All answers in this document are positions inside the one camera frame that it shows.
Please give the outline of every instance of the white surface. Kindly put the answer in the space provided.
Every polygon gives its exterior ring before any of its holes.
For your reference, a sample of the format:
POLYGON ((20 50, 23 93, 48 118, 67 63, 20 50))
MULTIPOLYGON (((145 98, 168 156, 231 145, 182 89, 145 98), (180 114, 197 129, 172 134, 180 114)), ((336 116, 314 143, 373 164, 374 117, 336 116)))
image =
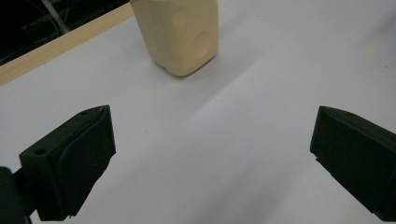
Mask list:
POLYGON ((109 104, 118 153, 65 223, 382 223, 309 144, 320 105, 396 133, 396 2, 219 8, 219 55, 190 77, 154 64, 130 19, 0 88, 0 164, 109 104))

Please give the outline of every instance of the beige foam block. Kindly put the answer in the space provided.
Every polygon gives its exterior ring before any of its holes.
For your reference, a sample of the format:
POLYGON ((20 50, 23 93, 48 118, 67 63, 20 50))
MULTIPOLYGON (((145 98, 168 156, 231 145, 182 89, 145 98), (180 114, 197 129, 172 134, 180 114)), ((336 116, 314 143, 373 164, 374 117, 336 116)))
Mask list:
POLYGON ((131 0, 150 57, 175 76, 211 60, 219 47, 217 0, 131 0))

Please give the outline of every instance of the wooden edge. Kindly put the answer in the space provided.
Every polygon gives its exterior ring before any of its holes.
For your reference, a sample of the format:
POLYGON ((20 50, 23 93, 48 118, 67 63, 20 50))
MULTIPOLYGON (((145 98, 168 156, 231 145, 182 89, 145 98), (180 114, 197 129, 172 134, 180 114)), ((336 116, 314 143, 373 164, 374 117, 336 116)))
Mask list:
POLYGON ((127 3, 0 66, 0 87, 134 16, 127 3))

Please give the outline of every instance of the white table surface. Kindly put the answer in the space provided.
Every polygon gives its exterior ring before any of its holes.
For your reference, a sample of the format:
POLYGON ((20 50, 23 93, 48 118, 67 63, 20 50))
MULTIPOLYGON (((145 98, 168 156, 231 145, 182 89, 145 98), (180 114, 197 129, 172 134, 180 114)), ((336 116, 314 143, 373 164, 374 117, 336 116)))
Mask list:
POLYGON ((382 223, 309 144, 320 105, 396 133, 396 1, 219 8, 219 55, 190 77, 152 62, 132 18, 1 87, 0 164, 110 105, 117 154, 64 223, 382 223))

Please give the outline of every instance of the dark background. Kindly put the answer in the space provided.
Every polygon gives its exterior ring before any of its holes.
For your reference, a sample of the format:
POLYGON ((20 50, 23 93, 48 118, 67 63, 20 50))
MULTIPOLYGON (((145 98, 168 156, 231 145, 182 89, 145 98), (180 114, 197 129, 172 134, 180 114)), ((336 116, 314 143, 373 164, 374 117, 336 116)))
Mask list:
MULTIPOLYGON (((51 0, 69 30, 127 2, 129 0, 51 0)), ((41 0, 2 1, 0 27, 0 65, 63 34, 41 0)))

